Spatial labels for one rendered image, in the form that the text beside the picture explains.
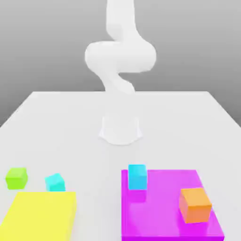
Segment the small blue cube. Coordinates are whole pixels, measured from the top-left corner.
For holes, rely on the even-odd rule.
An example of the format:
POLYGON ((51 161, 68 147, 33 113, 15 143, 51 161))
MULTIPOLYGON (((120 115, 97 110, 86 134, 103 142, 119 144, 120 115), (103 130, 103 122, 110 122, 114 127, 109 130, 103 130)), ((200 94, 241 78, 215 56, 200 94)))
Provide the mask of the small blue cube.
POLYGON ((128 166, 128 185, 130 190, 147 190, 147 169, 144 164, 128 166))

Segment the small turquoise cube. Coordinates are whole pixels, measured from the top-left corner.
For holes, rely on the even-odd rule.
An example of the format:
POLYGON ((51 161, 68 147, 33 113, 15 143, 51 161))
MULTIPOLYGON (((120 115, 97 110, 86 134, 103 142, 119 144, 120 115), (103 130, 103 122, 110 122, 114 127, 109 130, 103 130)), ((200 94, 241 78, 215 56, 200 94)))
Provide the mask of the small turquoise cube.
POLYGON ((46 190, 48 192, 64 192, 65 182, 59 173, 55 173, 45 178, 46 190))

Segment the small orange cube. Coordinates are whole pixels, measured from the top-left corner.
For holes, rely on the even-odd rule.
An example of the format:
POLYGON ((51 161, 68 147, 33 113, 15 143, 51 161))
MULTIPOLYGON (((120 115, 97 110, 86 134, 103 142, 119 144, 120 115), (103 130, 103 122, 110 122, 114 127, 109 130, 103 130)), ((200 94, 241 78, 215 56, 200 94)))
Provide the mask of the small orange cube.
POLYGON ((209 221, 212 204, 201 187, 181 189, 179 209, 186 224, 209 221))

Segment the small green cube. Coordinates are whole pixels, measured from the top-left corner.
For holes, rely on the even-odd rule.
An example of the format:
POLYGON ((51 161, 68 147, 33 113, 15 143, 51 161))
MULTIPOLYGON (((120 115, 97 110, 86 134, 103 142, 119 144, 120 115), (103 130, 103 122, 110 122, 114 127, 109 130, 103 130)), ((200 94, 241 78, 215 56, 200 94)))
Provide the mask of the small green cube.
POLYGON ((5 180, 9 190, 24 189, 28 181, 26 168, 11 168, 6 175, 5 180))

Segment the large magenta box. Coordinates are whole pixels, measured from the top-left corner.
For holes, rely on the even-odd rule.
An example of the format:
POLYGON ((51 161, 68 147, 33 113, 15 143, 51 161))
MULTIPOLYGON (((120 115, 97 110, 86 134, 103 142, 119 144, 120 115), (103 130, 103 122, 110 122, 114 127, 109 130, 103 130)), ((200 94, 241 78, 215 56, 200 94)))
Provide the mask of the large magenta box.
POLYGON ((207 223, 186 224, 179 210, 183 188, 202 187, 196 170, 149 170, 147 190, 129 190, 121 172, 121 241, 223 241, 214 211, 207 223))

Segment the large yellow box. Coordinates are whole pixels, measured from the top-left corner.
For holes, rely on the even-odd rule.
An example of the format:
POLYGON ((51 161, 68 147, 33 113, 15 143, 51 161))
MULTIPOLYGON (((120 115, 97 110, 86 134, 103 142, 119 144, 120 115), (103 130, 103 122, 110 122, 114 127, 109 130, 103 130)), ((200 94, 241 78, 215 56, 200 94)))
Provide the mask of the large yellow box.
POLYGON ((0 224, 0 241, 71 241, 75 192, 18 192, 0 224))

